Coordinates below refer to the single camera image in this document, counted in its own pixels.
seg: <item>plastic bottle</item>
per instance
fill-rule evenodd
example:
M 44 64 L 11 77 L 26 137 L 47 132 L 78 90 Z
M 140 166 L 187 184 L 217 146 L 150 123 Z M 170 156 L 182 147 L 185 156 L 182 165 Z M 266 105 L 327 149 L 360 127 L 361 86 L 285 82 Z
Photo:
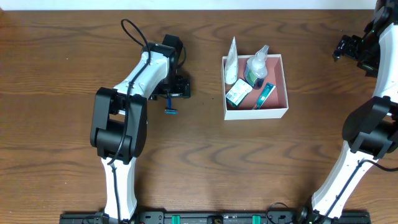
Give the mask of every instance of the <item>plastic bottle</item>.
M 244 78 L 247 83 L 257 90 L 261 88 L 265 77 L 268 75 L 266 67 L 268 48 L 269 46 L 265 45 L 254 56 L 250 57 L 244 71 Z

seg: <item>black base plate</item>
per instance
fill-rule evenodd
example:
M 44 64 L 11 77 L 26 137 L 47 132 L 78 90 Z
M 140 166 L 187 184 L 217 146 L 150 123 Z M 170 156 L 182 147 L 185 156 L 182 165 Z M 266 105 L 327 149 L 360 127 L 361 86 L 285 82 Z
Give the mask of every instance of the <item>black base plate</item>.
M 295 223 L 296 210 L 272 209 L 268 217 L 276 224 Z M 123 223 L 136 224 L 272 224 L 265 213 L 164 213 L 141 212 L 134 221 Z M 59 224 L 90 223 L 111 224 L 117 220 L 109 219 L 103 213 L 93 214 L 63 214 Z M 332 224 L 371 224 L 368 212 L 343 212 L 338 221 Z

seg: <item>label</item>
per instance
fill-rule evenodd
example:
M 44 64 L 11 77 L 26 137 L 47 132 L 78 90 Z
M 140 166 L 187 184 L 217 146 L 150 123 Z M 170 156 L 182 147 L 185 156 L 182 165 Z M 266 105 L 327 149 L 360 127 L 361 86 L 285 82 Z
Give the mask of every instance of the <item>label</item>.
M 227 92 L 226 98 L 235 106 L 239 105 L 243 98 L 250 93 L 253 88 L 242 79 L 239 79 L 234 86 Z
M 246 79 L 248 84 L 254 87 L 254 85 L 256 84 L 257 76 L 250 70 L 249 65 L 247 64 L 244 71 L 244 78 Z

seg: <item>cardboard box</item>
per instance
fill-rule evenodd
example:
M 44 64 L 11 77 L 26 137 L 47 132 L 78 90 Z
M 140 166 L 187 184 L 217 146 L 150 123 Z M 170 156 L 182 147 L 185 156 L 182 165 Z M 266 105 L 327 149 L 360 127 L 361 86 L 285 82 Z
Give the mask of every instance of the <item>cardboard box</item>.
M 238 78 L 244 80 L 244 71 L 246 69 L 246 62 L 252 55 L 238 56 L 239 73 Z M 225 98 L 225 94 L 232 88 L 233 85 L 225 85 L 224 83 L 224 66 L 227 57 L 223 57 L 221 66 L 221 82 L 223 85 L 223 107 L 224 120 L 234 119 L 270 119 L 281 118 L 289 108 L 287 102 L 286 84 L 284 68 L 282 64 L 281 55 L 268 55 L 266 60 L 266 67 L 268 76 L 264 79 L 264 84 L 259 90 L 250 92 L 238 108 L 233 108 Z M 265 84 L 269 82 L 275 85 L 274 91 L 270 94 L 268 99 L 264 102 L 259 110 L 252 110 L 260 97 Z

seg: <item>small blue object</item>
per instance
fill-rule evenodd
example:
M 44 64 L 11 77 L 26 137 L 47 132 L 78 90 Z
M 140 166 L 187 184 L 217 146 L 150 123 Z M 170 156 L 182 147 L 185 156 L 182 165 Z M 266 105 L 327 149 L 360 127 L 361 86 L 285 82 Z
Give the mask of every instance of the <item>small blue object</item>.
M 172 99 L 167 98 L 167 108 L 164 110 L 165 114 L 178 114 L 178 111 L 172 108 Z
M 165 114 L 178 114 L 178 111 L 177 110 L 168 110 L 168 109 L 166 109 L 166 110 L 164 110 L 164 113 Z

